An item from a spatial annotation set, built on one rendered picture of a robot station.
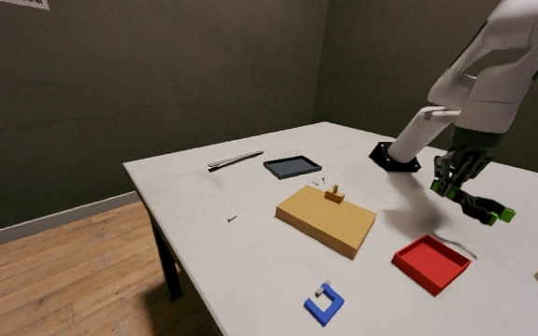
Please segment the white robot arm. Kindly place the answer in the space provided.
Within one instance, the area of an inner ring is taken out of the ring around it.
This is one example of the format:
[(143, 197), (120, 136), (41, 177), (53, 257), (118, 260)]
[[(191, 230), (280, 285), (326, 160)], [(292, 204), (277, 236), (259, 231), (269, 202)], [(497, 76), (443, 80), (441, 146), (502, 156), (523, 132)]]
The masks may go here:
[[(530, 48), (519, 60), (486, 67), (478, 77), (462, 73), (494, 49)], [(537, 75), (538, 0), (502, 0), (430, 90), (428, 101), (443, 107), (419, 110), (389, 147), (389, 155), (410, 162), (450, 123), (506, 133)]]

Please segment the black spring clamp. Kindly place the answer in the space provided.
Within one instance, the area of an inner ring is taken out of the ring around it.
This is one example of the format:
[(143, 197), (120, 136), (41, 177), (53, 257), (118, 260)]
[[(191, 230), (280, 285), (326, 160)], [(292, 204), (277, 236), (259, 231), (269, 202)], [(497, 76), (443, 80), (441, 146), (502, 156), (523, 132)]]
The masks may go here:
[[(434, 179), (430, 189), (436, 191), (439, 182), (440, 179)], [(493, 226), (497, 218), (506, 223), (510, 223), (517, 213), (514, 209), (505, 207), (501, 203), (488, 198), (473, 196), (455, 186), (452, 186), (446, 198), (461, 205), (462, 213), (464, 215), (477, 219), (481, 224), (490, 227)]]

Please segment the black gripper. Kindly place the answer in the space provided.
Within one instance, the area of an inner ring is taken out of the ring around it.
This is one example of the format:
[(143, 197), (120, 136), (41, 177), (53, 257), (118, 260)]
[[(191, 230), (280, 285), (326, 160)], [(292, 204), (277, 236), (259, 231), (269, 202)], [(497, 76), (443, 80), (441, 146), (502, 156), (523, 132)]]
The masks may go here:
[(444, 156), (436, 155), (433, 159), (434, 177), (440, 179), (435, 193), (445, 198), (452, 186), (461, 189), (463, 183), (470, 178), (475, 179), (493, 160), (492, 156), (486, 154), (488, 149), (498, 147), (505, 134), (481, 132), (454, 125), (449, 136), (452, 146)]

